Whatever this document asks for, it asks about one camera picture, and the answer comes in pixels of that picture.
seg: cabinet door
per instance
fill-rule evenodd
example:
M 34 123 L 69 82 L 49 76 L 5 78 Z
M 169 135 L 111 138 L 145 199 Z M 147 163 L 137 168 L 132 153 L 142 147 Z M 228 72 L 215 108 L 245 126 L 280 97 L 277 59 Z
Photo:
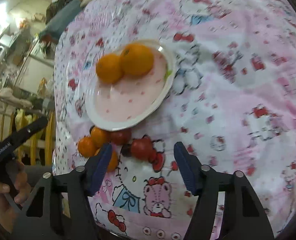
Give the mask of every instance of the cabinet door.
M 37 94 L 42 78 L 49 81 L 53 75 L 53 71 L 54 69 L 52 67 L 32 57 L 28 57 L 18 77 L 16 86 Z

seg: screw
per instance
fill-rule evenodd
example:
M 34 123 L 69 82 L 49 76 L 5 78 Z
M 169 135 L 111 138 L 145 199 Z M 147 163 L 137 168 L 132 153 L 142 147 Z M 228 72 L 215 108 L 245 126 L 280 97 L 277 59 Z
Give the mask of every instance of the screw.
M 78 166 L 78 167 L 75 168 L 75 170 L 77 172 L 83 172 L 85 170 L 85 167 L 84 166 Z
M 244 173 L 242 171 L 236 171 L 236 176 L 242 178 L 244 176 Z
M 50 178 L 51 177 L 51 173 L 49 173 L 49 172 L 46 172 L 46 173 L 44 173 L 43 174 L 43 176 L 42 176 L 43 178 L 45 178 L 45 179 L 48 179 L 48 178 Z
M 208 165 L 201 165 L 201 170 L 210 171 L 210 167 Z

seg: hand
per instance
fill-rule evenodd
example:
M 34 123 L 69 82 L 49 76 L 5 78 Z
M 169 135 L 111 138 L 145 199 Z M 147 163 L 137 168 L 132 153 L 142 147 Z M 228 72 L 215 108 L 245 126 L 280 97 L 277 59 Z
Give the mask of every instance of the hand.
M 27 183 L 28 176 L 23 169 L 23 163 L 19 163 L 19 173 L 17 174 L 14 183 L 14 187 L 19 192 L 15 196 L 14 201 L 20 205 L 23 205 L 23 203 L 27 200 L 31 192 L 31 186 Z M 4 193 L 9 192 L 9 185 L 0 182 L 0 224 L 6 231 L 11 233 L 13 229 L 13 223 L 17 214 L 14 212 L 14 209 L 10 206 L 10 204 L 4 196 Z

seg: white plate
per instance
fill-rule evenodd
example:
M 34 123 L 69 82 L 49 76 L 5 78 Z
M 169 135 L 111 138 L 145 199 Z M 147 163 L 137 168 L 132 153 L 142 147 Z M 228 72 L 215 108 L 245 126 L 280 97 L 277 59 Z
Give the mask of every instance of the white plate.
M 171 74 L 168 76 L 165 85 L 160 93 L 160 95 L 156 98 L 156 100 L 140 115 L 129 119 L 125 122 L 111 122 L 111 121 L 107 121 L 105 119 L 102 118 L 102 116 L 100 116 L 98 114 L 98 112 L 96 111 L 95 108 L 95 87 L 96 87 L 96 83 L 98 81 L 98 76 L 94 75 L 93 78 L 91 78 L 91 80 L 89 80 L 88 84 L 89 84 L 89 88 L 86 91 L 86 98 L 85 98 L 85 106 L 86 106 L 86 111 L 87 114 L 89 116 L 89 118 L 91 119 L 91 121 L 94 123 L 95 126 L 103 129 L 103 130 L 107 130 L 107 131 L 119 131 L 119 130 L 123 130 L 132 126 L 135 126 L 136 124 L 138 124 L 139 122 L 141 122 L 143 119 L 145 119 L 147 116 L 149 116 L 151 113 L 153 113 L 162 103 L 162 101 L 164 100 L 164 98 L 166 97 L 167 93 L 169 92 L 172 83 L 174 81 L 174 77 L 175 77 L 175 72 L 176 72 L 176 60 L 175 57 L 173 55 L 173 53 L 167 49 L 167 47 L 165 45 L 163 45 L 162 43 L 159 43 L 158 41 L 155 40 L 138 40 L 136 42 L 139 42 L 145 46 L 154 48 L 159 50 L 163 56 L 165 57 L 166 61 L 167 61 L 167 65 L 168 65 L 168 71 L 171 71 Z M 116 51 L 114 51 L 114 53 L 116 54 L 120 54 L 123 47 L 118 48 Z

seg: pink tablecloth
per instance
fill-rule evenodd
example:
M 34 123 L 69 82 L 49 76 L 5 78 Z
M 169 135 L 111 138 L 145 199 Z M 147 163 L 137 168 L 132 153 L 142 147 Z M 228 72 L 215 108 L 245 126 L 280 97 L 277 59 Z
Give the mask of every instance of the pink tablecloth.
M 154 141 L 165 163 L 156 172 L 120 156 L 90 198 L 97 223 L 134 239 L 182 239 L 196 203 L 173 156 L 182 141 L 217 171 L 244 171 L 278 234 L 296 211 L 296 14 L 287 0 L 89 3 L 56 51 L 56 174 L 86 162 L 76 143 L 92 125 L 84 100 L 96 61 L 136 39 L 160 40 L 177 55 L 169 97 L 132 129 L 133 138 Z

